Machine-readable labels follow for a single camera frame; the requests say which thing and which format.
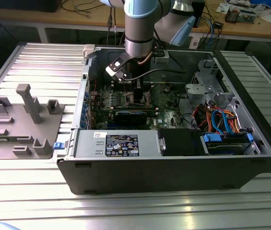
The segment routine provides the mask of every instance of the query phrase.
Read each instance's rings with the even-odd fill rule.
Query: table leg
[[[46,28],[44,26],[37,26],[38,34],[40,37],[41,43],[49,43],[48,36],[46,34]]]
[[[199,45],[199,41],[202,38],[202,36],[203,36],[203,33],[193,33],[191,43],[189,44],[189,48],[197,49]]]

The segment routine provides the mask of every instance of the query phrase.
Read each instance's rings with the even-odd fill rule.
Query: floor
[[[6,27],[19,42],[40,42],[38,32],[35,28],[30,27]],[[66,44],[98,44],[106,45],[106,32],[102,31],[78,31],[68,29],[47,29],[47,34],[52,43]],[[114,33],[110,34],[109,44],[114,44]],[[190,38],[183,45],[188,48]],[[227,40],[220,39],[216,45],[209,49],[224,50]],[[9,57],[17,42],[13,40],[8,33],[0,27],[0,68]],[[271,47],[266,42],[250,42],[246,51],[252,52],[256,58],[268,68],[271,63]]]

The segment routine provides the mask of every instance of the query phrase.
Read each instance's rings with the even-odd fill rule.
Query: metal bracket
[[[93,53],[95,50],[95,45],[94,44],[87,44],[84,45],[84,49],[83,49],[83,58],[87,59],[88,55],[90,55],[91,53]]]
[[[116,73],[130,60],[134,59],[127,53],[120,54],[114,61],[112,61],[106,68],[107,73],[113,77]]]

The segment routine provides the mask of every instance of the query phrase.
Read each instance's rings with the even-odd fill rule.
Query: black plastic cover
[[[161,128],[158,130],[159,138],[165,141],[163,156],[203,156],[205,155],[201,132],[188,128]]]

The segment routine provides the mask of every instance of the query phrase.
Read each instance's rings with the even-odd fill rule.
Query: robotic arm
[[[140,75],[147,59],[153,56],[154,30],[160,39],[176,46],[182,45],[188,37],[194,23],[192,0],[100,0],[111,6],[124,8],[125,11],[125,49],[107,67],[110,76],[124,78],[121,68],[127,64],[127,72],[132,77]]]

